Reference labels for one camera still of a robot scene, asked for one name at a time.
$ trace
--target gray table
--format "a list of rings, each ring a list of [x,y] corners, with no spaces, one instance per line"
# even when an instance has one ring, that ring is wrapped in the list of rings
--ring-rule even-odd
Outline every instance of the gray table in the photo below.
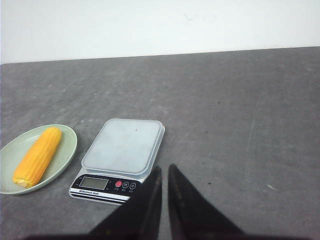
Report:
[[[55,181],[1,196],[2,239],[87,233],[117,208],[68,195],[111,118],[166,127],[159,239],[170,239],[172,163],[244,231],[320,238],[319,47],[2,65],[2,147],[46,124],[78,135]]]

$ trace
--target yellow corn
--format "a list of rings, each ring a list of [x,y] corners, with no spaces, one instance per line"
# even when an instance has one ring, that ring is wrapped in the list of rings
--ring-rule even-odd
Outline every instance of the yellow corn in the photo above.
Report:
[[[57,127],[43,131],[15,169],[13,182],[27,189],[39,183],[57,150],[61,136],[62,132]]]

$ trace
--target oval plate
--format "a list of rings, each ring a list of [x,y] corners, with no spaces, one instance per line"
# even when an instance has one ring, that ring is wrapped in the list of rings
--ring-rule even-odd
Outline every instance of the oval plate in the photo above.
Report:
[[[37,185],[30,188],[18,186],[12,181],[14,171],[30,147],[43,131],[49,127],[57,127],[62,131],[62,137],[56,153]],[[16,137],[0,151],[0,193],[11,195],[26,194],[47,185],[67,168],[76,152],[77,143],[75,131],[68,126],[60,124],[40,126]]]

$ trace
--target digital scale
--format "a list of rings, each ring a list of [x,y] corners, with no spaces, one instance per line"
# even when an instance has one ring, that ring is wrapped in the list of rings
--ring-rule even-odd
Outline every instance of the digital scale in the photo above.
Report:
[[[84,155],[69,195],[125,203],[152,171],[164,133],[165,127],[156,120],[108,120]]]

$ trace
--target scale platform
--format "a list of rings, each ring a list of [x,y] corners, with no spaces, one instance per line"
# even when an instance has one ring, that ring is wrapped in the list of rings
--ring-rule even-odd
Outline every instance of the scale platform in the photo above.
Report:
[[[69,195],[125,203],[152,171],[164,133],[156,120],[110,119],[84,155]]]

